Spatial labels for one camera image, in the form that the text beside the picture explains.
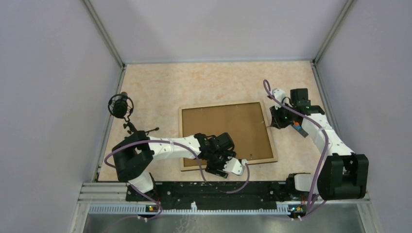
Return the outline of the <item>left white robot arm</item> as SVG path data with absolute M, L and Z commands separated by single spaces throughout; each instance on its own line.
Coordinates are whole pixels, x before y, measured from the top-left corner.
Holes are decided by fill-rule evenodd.
M 120 182 L 128 182 L 137 189 L 143 200 L 151 200 L 156 193 L 155 182 L 146 170 L 158 160 L 186 158 L 206 167 L 201 174 L 210 173 L 226 178 L 229 173 L 242 175 L 246 160 L 236 158 L 234 142 L 228 133 L 207 136 L 196 133 L 181 138 L 156 138 L 137 131 L 117 144 L 110 153 L 114 163 L 104 162 L 116 169 Z

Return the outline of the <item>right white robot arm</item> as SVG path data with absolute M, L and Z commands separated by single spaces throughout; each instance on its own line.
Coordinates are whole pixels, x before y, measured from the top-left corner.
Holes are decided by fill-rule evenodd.
M 312 105 L 308 90 L 290 91 L 290 97 L 281 89 L 268 91 L 268 98 L 275 101 L 270 108 L 271 126 L 283 129 L 288 126 L 308 135 L 321 158 L 314 174 L 290 175 L 292 182 L 285 186 L 285 194 L 298 200 L 308 192 L 324 200 L 362 199 L 366 194 L 369 160 L 364 154 L 355 153 L 337 135 L 319 105 Z

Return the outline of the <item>orange green tape dispenser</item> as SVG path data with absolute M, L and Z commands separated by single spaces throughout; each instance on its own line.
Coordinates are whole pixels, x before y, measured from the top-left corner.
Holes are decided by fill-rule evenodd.
M 293 125 L 293 127 L 295 127 L 295 128 L 299 128 L 299 127 L 300 127 L 300 124 L 299 124 L 297 121 L 294 121 L 294 122 L 292 123 L 292 125 Z

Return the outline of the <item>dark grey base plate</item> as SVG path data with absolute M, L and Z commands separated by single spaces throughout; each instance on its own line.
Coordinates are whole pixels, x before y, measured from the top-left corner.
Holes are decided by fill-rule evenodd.
M 309 134 L 300 126 L 299 128 L 293 127 L 301 136 L 306 138 Z

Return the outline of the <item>black microphone with shock mount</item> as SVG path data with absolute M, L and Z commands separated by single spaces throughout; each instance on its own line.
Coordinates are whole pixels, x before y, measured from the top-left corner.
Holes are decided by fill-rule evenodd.
M 123 128 L 126 129 L 127 137 L 136 137 L 137 139 L 147 140 L 151 132 L 158 131 L 160 128 L 156 127 L 147 131 L 138 131 L 130 120 L 130 116 L 134 111 L 134 103 L 126 92 L 113 95 L 108 101 L 108 110 L 111 116 L 118 119 L 123 119 Z

